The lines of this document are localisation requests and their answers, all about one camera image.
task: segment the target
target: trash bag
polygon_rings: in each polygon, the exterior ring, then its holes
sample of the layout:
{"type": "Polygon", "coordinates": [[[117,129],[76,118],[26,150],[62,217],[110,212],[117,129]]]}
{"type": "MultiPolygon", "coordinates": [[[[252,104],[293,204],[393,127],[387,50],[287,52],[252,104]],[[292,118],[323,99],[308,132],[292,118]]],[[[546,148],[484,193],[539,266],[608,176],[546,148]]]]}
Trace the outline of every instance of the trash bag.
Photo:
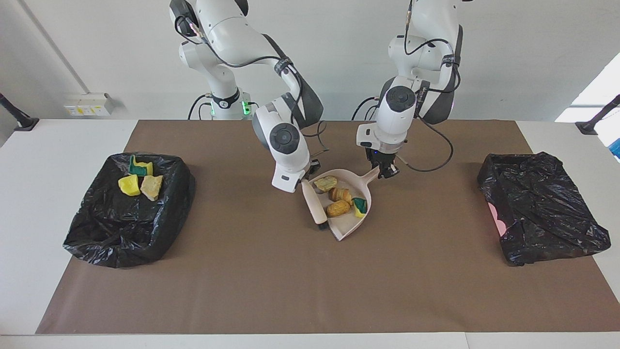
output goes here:
{"type": "Polygon", "coordinates": [[[177,156],[122,153],[107,158],[75,215],[64,248],[88,263],[126,268],[157,261],[177,238],[192,206],[195,179],[177,156]],[[158,200],[127,196],[118,180],[131,155],[164,176],[158,200]]]}
{"type": "Polygon", "coordinates": [[[513,265],[594,255],[611,247],[608,231],[596,223],[552,155],[490,154],[478,184],[506,225],[500,244],[513,265]]]}

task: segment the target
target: white brush handle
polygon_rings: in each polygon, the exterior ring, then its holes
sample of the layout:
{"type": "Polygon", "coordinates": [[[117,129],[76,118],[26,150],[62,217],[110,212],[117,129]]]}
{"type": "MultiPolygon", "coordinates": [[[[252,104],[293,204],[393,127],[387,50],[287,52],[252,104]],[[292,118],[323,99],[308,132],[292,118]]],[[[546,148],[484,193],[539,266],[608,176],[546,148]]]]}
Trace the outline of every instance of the white brush handle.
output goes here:
{"type": "Polygon", "coordinates": [[[321,202],[319,201],[319,196],[316,194],[316,192],[312,188],[312,185],[306,179],[301,181],[301,189],[304,192],[306,204],[308,204],[308,208],[310,209],[310,213],[312,214],[314,223],[321,225],[327,222],[327,215],[323,210],[323,205],[321,205],[321,202]]]}

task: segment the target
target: white table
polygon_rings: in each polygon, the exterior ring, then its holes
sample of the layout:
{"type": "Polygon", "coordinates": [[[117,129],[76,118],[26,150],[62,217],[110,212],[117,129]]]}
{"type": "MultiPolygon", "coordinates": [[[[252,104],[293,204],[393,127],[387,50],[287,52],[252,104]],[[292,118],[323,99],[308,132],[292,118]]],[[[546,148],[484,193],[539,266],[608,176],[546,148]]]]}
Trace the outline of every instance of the white table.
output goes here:
{"type": "MultiPolygon", "coordinates": [[[[534,152],[562,161],[597,221],[620,241],[620,164],[572,124],[519,122],[534,152]]],[[[33,335],[71,257],[60,247],[92,178],[135,120],[41,120],[0,148],[0,348],[617,348],[619,333],[33,335]]],[[[620,299],[620,249],[595,256],[620,299]]]]}

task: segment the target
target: food item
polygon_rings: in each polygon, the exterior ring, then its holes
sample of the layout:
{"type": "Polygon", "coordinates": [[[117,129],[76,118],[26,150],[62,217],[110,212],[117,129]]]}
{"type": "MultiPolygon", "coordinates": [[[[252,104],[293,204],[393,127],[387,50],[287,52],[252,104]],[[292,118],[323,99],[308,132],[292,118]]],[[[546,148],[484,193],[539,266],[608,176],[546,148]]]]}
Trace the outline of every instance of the food item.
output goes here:
{"type": "Polygon", "coordinates": [[[327,176],[325,178],[315,180],[314,185],[319,188],[319,190],[326,193],[338,185],[338,179],[334,176],[327,176]]]}
{"type": "Polygon", "coordinates": [[[347,201],[340,200],[327,206],[326,212],[328,217],[333,218],[348,213],[350,209],[351,205],[349,205],[347,201]]]}
{"type": "Polygon", "coordinates": [[[353,197],[347,188],[332,188],[329,191],[329,199],[331,201],[346,201],[349,206],[353,206],[353,197]]]}
{"type": "Polygon", "coordinates": [[[353,209],[355,209],[355,217],[364,218],[366,213],[368,213],[368,203],[360,197],[354,197],[353,209]]]}
{"type": "Polygon", "coordinates": [[[140,190],[151,201],[157,201],[159,196],[159,190],[161,189],[161,183],[164,180],[163,176],[153,177],[145,176],[142,181],[142,187],[140,190]]]}
{"type": "Polygon", "coordinates": [[[153,163],[137,162],[136,156],[132,155],[129,160],[129,174],[138,175],[140,177],[153,175],[153,163]]]}
{"type": "Polygon", "coordinates": [[[140,187],[138,186],[138,176],[136,174],[129,175],[127,177],[118,180],[118,187],[120,191],[129,196],[140,195],[140,187]]]}

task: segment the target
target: blue object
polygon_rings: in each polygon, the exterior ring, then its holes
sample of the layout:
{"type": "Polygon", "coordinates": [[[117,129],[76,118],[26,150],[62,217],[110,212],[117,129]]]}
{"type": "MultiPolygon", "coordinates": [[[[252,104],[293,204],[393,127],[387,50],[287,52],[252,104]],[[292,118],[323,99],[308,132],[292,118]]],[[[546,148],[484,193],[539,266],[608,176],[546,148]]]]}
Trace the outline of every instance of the blue object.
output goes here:
{"type": "Polygon", "coordinates": [[[620,158],[620,139],[613,142],[609,146],[609,150],[611,150],[611,153],[613,153],[613,155],[616,155],[617,157],[620,158]]]}

